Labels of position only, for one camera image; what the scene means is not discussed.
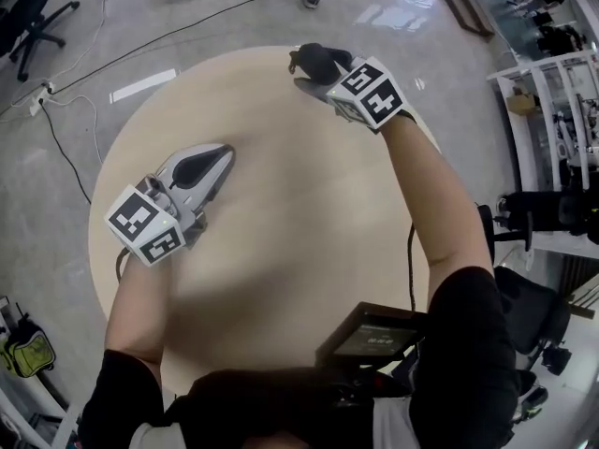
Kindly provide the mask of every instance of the chair base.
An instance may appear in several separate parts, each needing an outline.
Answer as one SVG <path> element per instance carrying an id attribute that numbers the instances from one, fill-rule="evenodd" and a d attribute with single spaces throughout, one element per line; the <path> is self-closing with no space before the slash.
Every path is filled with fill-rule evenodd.
<path id="1" fill-rule="evenodd" d="M 501 226 L 507 227 L 507 218 L 496 216 L 493 220 Z M 518 241 L 519 239 L 523 239 L 525 251 L 529 252 L 533 244 L 533 214 L 530 211 L 526 213 L 526 227 L 524 229 L 499 233 L 495 235 L 494 239 L 495 241 Z"/>
<path id="2" fill-rule="evenodd" d="M 58 45 L 59 48 L 62 48 L 66 44 L 62 38 L 44 33 L 44 29 L 68 9 L 72 8 L 73 10 L 76 10 L 79 8 L 79 6 L 80 2 L 69 2 L 52 13 L 47 19 L 44 19 L 43 16 L 40 15 L 39 18 L 37 18 L 36 21 L 31 24 L 31 26 L 27 29 L 28 35 L 9 55 L 10 61 L 16 63 L 19 59 L 19 52 L 23 50 L 21 64 L 19 65 L 19 73 L 17 75 L 18 81 L 27 81 L 27 79 L 29 79 L 29 74 L 25 72 L 25 68 L 29 61 L 29 57 L 31 56 L 31 52 L 33 51 L 33 48 L 38 40 L 51 41 Z"/>

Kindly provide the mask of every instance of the glossy floor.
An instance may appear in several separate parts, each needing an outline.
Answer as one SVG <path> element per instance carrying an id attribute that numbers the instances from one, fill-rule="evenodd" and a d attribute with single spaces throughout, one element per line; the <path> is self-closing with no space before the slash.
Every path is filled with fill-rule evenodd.
<path id="1" fill-rule="evenodd" d="M 51 0 L 46 13 L 67 1 Z M 89 47 L 102 0 L 80 1 L 81 7 L 51 30 L 66 40 L 66 47 L 40 43 L 30 79 L 71 67 Z M 142 43 L 242 1 L 106 0 L 106 21 L 96 43 L 75 69 L 54 82 L 61 88 Z M 384 62 L 477 202 L 492 205 L 498 194 L 515 187 L 504 122 L 485 81 L 495 70 L 489 47 L 459 28 L 443 0 L 322 0 L 317 10 L 304 8 L 300 0 L 254 2 L 165 37 L 56 99 L 67 102 L 83 94 L 95 103 L 98 148 L 105 155 L 127 119 L 168 75 L 226 51 L 309 41 Z M 6 57 L 0 61 L 0 81 L 3 108 L 20 89 Z M 22 115 L 25 108 L 2 118 Z M 79 99 L 65 108 L 49 107 L 49 112 L 91 195 L 100 169 L 94 110 Z M 43 113 L 0 126 L 0 174 L 2 291 L 46 329 L 58 354 L 51 377 L 81 402 L 99 368 L 106 320 L 88 267 L 89 207 Z"/>

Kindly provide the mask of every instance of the black chair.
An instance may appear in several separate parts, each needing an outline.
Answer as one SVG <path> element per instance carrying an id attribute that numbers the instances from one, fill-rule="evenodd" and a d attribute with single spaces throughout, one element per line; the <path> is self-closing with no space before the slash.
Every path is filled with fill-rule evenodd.
<path id="1" fill-rule="evenodd" d="M 505 239 L 494 235 L 493 218 L 488 206 L 478 207 L 485 229 L 491 260 L 495 255 L 495 241 L 525 239 L 530 247 L 531 230 L 507 233 Z M 559 346 L 570 322 L 570 307 L 557 291 L 527 280 L 517 272 L 504 267 L 495 268 L 495 281 L 504 307 L 507 331 L 516 351 L 528 355 L 526 369 L 539 356 L 543 365 L 553 374 L 561 374 L 570 359 L 570 352 Z"/>
<path id="2" fill-rule="evenodd" d="M 19 52 L 24 51 L 17 76 L 19 81 L 27 81 L 29 78 L 29 75 L 25 72 L 25 67 L 34 46 L 39 40 L 54 42 L 60 48 L 66 44 L 62 38 L 46 34 L 44 30 L 69 8 L 76 9 L 80 5 L 79 2 L 69 2 L 46 19 L 41 12 L 47 2 L 48 0 L 18 0 L 10 9 L 10 12 L 0 21 L 0 56 L 12 50 L 17 38 L 25 30 L 28 34 L 17 48 L 12 50 L 9 57 L 12 62 L 16 62 Z"/>

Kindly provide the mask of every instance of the electrical outlet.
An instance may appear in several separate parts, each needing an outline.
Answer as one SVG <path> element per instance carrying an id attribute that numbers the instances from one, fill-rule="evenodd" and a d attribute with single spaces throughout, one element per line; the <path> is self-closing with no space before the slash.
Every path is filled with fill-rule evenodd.
<path id="1" fill-rule="evenodd" d="M 37 113 L 41 110 L 41 105 L 39 104 L 39 100 L 41 100 L 42 104 L 50 98 L 50 95 L 54 93 L 56 90 L 56 86 L 54 83 L 48 82 L 44 84 L 44 88 L 36 94 L 32 99 L 31 107 L 29 107 L 29 112 L 31 116 L 36 116 Z"/>

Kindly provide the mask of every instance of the round wooden table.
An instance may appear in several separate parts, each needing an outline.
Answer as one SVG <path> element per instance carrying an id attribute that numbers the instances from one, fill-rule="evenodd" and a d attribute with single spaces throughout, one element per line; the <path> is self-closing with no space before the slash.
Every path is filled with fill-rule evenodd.
<path id="1" fill-rule="evenodd" d="M 95 186 L 90 263 L 108 315 L 122 249 L 103 221 L 110 204 L 177 150 L 223 142 L 237 151 L 208 230 L 182 250 L 162 368 L 177 394 L 215 369 L 312 365 L 360 301 L 409 308 L 411 219 L 384 141 L 301 92 L 287 71 L 291 50 L 234 51 L 183 72 L 131 117 Z M 417 239 L 414 270 L 424 311 Z"/>

